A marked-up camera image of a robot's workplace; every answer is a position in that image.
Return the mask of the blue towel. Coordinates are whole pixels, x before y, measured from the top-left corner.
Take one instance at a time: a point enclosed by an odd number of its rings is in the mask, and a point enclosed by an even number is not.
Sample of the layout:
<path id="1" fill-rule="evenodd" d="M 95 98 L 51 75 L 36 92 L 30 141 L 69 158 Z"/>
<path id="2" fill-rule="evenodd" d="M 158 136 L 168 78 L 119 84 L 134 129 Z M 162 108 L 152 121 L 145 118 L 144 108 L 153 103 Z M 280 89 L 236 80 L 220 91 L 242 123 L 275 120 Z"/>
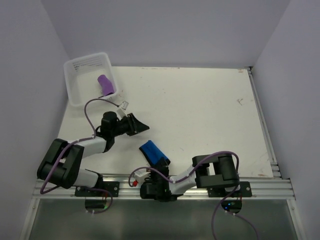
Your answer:
<path id="1" fill-rule="evenodd" d="M 148 140 L 146 143 L 141 145 L 139 150 L 150 167 L 165 167 L 169 166 L 171 163 L 169 158 L 151 140 Z"/>

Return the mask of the purple towel black trim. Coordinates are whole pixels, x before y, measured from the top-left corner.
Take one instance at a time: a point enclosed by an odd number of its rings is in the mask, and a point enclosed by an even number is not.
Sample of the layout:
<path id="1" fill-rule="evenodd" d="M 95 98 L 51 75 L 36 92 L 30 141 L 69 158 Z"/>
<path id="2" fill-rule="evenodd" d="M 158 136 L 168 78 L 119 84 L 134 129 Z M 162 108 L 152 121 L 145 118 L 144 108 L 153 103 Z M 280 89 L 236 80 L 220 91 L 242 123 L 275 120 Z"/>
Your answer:
<path id="1" fill-rule="evenodd" d="M 97 78 L 97 81 L 101 86 L 101 92 L 103 96 L 109 96 L 115 93 L 114 86 L 112 82 L 106 77 L 106 75 L 100 75 Z"/>

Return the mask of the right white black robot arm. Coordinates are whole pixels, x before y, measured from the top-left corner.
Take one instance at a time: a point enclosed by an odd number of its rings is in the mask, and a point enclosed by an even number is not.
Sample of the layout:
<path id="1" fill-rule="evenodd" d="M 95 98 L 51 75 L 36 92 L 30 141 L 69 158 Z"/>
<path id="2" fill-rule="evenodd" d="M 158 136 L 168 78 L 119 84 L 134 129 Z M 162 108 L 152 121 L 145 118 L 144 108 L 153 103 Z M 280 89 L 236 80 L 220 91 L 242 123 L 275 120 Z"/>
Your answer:
<path id="1" fill-rule="evenodd" d="M 222 196 L 235 196 L 240 190 L 237 163 L 229 153 L 221 153 L 208 158 L 198 165 L 206 155 L 192 158 L 192 164 L 179 175 L 170 175 L 170 161 L 161 158 L 147 170 L 147 177 L 142 181 L 140 197 L 145 200 L 174 202 L 184 193 L 196 187 L 215 190 Z"/>

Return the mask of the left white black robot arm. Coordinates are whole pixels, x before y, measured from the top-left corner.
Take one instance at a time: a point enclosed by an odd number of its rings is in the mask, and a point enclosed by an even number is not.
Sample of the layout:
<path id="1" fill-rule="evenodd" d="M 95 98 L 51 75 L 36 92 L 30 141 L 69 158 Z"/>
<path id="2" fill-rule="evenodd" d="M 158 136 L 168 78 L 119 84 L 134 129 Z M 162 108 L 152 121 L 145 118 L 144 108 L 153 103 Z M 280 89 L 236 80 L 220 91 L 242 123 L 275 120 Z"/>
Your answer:
<path id="1" fill-rule="evenodd" d="M 101 175 L 81 169 L 82 159 L 109 151 L 118 136 L 134 136 L 149 129 L 132 113 L 119 119 L 115 112 L 105 112 L 99 130 L 92 137 L 72 142 L 55 139 L 38 167 L 37 178 L 43 180 L 45 185 L 54 184 L 56 188 L 86 187 L 92 196 L 99 196 L 104 190 L 104 184 L 99 179 Z"/>

